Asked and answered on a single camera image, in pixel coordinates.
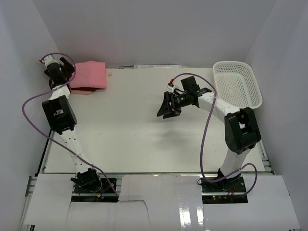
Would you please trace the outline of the white perforated plastic basket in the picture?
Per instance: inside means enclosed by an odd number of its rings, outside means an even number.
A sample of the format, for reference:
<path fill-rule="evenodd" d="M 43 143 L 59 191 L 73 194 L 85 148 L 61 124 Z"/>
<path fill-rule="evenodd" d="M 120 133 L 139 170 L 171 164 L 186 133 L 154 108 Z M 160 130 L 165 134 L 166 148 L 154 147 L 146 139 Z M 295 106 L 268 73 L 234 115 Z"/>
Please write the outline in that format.
<path fill-rule="evenodd" d="M 221 61 L 213 65 L 218 97 L 239 108 L 256 109 L 263 103 L 262 95 L 250 65 L 238 61 Z"/>

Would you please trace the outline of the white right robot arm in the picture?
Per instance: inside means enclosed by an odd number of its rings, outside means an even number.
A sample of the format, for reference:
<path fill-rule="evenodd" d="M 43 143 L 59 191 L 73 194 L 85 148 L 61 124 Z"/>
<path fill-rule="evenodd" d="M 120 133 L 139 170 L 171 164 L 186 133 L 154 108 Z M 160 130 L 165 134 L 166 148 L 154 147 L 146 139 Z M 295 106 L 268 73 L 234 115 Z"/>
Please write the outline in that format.
<path fill-rule="evenodd" d="M 201 184 L 227 189 L 240 178 L 241 170 L 245 167 L 244 160 L 261 140 L 260 131 L 252 108 L 239 108 L 227 103 L 218 97 L 213 85 L 210 88 L 201 88 L 195 80 L 197 77 L 198 75 L 187 73 L 186 78 L 181 80 L 181 90 L 174 85 L 174 79 L 171 79 L 156 115 L 164 119 L 177 117 L 183 107 L 192 105 L 209 112 L 204 131 L 208 130 L 211 116 L 223 122 L 228 147 L 225 160 L 218 169 L 217 177 L 211 180 L 203 176 Z"/>

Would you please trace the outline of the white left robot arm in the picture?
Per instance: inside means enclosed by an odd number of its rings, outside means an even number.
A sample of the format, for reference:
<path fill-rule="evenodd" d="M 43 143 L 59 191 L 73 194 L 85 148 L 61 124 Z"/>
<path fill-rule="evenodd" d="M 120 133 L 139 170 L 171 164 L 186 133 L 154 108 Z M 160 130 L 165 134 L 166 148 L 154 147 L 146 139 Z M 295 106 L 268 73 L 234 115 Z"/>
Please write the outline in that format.
<path fill-rule="evenodd" d="M 51 97 L 42 103 L 43 111 L 52 131 L 61 137 L 64 146 L 70 150 L 76 169 L 76 176 L 71 181 L 83 190 L 98 192 L 102 183 L 97 171 L 89 165 L 90 161 L 83 156 L 75 130 L 77 119 L 68 101 L 71 94 L 68 81 L 75 68 L 64 57 L 57 61 L 52 55 L 47 55 L 41 62 L 46 67 L 44 73 L 50 78 L 52 90 Z"/>

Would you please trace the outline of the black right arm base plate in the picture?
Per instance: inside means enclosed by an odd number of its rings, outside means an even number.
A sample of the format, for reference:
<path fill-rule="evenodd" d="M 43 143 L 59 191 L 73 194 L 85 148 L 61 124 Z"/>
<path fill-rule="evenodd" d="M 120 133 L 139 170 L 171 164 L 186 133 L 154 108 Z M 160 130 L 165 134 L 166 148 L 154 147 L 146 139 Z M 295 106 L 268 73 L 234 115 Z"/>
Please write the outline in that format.
<path fill-rule="evenodd" d="M 246 193 L 246 186 L 243 177 L 240 177 L 230 186 L 222 188 L 206 182 L 203 178 L 197 181 L 202 188 L 202 202 L 204 205 L 223 205 L 223 204 L 247 204 L 247 196 L 241 196 Z"/>

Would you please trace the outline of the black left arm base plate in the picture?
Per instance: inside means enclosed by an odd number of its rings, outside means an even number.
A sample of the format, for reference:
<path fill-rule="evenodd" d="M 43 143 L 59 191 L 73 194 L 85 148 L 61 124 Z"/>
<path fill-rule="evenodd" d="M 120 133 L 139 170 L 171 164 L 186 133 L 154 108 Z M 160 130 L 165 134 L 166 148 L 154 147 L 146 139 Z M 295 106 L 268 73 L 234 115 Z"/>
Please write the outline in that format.
<path fill-rule="evenodd" d="M 74 183 L 71 197 L 72 202 L 85 203 L 117 203 L 118 197 L 105 178 L 101 178 L 101 183 L 94 186 L 94 189 L 86 189 Z"/>

